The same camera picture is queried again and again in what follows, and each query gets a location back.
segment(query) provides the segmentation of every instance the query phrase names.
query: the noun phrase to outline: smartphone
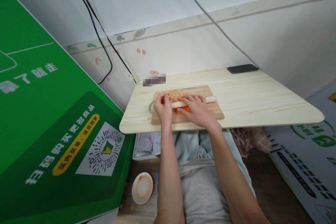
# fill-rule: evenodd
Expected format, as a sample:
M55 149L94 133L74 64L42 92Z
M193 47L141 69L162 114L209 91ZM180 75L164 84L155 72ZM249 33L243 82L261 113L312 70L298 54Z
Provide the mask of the smartphone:
M247 65L240 65L240 66L231 66L227 68L232 74L240 74L243 72L253 72L257 71L259 68L252 64L247 64Z

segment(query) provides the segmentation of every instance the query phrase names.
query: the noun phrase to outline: metal ring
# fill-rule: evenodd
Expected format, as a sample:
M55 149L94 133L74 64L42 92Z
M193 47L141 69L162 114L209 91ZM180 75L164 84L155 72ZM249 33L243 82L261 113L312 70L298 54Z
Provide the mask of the metal ring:
M152 112L151 112L151 105L152 105L152 103L153 103L154 101L152 101L150 104L149 104L149 107L148 107L148 111L151 113L151 114L153 114Z

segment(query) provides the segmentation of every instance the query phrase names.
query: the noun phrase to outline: forearm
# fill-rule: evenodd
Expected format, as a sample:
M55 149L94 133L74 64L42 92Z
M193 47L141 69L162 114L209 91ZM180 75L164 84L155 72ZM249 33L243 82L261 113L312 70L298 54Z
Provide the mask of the forearm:
M218 179L233 223L268 223L239 169L220 124L208 129Z
M180 170L171 128L161 126L158 223L184 223Z

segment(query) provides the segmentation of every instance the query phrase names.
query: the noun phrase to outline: person's left hand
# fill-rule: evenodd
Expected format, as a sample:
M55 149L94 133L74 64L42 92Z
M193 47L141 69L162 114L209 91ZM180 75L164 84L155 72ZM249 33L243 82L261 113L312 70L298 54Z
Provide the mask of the person's left hand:
M171 99L168 93L159 94L154 103L154 109L159 117L161 127L172 125L173 110L170 105Z

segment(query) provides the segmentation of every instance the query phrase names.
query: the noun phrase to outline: hand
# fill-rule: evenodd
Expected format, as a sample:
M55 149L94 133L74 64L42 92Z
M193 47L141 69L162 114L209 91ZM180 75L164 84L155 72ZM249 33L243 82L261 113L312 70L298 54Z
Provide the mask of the hand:
M159 117L161 126L171 126L173 122L173 111L170 105L170 100L168 93L159 94L154 103L154 109Z
M207 129L218 124L214 115L208 111L207 102L204 96L193 94L183 96L182 98L178 98L178 100L187 104L191 113L180 108L177 108L176 110L182 115L185 115L193 123Z

